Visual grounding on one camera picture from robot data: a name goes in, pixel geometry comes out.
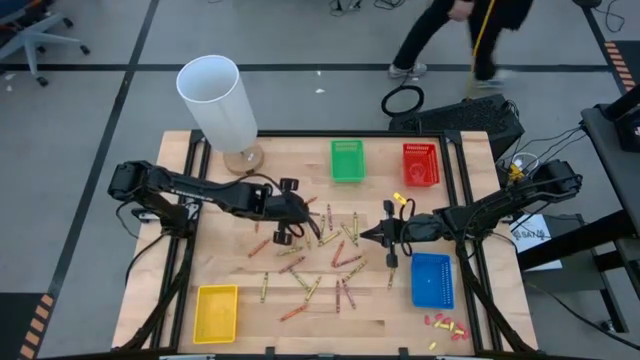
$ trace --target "white cylinder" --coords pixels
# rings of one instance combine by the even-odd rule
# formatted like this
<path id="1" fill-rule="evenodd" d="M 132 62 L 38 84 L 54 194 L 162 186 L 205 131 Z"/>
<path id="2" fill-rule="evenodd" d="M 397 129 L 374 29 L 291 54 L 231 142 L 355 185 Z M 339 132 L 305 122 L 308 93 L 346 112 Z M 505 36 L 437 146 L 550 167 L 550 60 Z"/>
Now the white cylinder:
<path id="1" fill-rule="evenodd" d="M 180 70 L 176 86 L 213 149 L 240 152 L 255 141 L 258 126 L 233 61 L 197 58 Z"/>

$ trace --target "small red object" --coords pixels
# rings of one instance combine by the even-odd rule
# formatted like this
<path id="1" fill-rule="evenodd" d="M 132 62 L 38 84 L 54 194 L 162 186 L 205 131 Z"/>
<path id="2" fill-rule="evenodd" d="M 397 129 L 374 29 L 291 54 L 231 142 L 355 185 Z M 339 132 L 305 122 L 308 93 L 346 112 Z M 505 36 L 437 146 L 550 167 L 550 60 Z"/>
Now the small red object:
<path id="1" fill-rule="evenodd" d="M 435 144 L 403 144 L 402 163 L 407 186 L 431 186 L 440 182 Z"/>

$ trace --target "lamp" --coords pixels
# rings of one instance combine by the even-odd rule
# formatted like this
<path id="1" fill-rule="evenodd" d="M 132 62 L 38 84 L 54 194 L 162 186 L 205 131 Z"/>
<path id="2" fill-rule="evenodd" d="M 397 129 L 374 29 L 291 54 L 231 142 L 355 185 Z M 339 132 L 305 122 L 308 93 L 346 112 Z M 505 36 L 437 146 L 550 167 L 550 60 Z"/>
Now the lamp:
<path id="1" fill-rule="evenodd" d="M 233 61 L 218 55 L 192 60 L 178 73 L 176 87 L 211 147 L 224 153 L 229 171 L 245 175 L 262 165 L 262 148 L 254 144 L 258 126 Z"/>

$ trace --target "table leg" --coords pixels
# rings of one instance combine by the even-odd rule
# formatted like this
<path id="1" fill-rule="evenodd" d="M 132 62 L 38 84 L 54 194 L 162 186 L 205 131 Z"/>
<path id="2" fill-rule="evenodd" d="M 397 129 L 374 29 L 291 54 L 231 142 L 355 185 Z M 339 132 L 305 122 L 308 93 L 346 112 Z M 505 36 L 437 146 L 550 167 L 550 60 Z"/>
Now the table leg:
<path id="1" fill-rule="evenodd" d="M 518 254 L 520 271 L 531 269 L 622 237 L 628 237 L 635 233 L 635 227 L 627 212 L 619 210 Z"/>

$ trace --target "black pants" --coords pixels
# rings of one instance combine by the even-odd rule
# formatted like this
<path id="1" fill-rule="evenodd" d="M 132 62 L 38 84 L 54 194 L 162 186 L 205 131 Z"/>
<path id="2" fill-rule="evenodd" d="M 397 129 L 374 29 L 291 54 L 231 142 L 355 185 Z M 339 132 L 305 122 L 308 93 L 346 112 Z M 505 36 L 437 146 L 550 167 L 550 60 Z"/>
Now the black pants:
<path id="1" fill-rule="evenodd" d="M 422 49 L 427 45 L 429 39 L 440 28 L 449 22 L 449 15 L 447 13 L 453 6 L 453 0 L 434 0 L 433 4 L 420 16 L 418 21 L 413 25 L 409 35 L 404 40 L 398 55 L 393 60 L 393 65 L 399 69 L 410 69 L 413 67 L 418 55 Z M 469 31 L 471 32 L 471 38 L 473 43 L 471 47 L 476 43 L 484 16 L 487 13 L 489 7 L 488 0 L 476 0 L 473 12 L 469 16 Z M 498 35 L 502 27 L 498 24 L 499 21 L 495 17 L 489 15 L 487 27 L 484 30 L 482 39 L 480 40 L 480 47 L 476 56 L 475 75 L 478 80 L 491 79 L 496 73 L 496 65 L 493 63 L 492 54 L 493 49 L 496 46 Z"/>

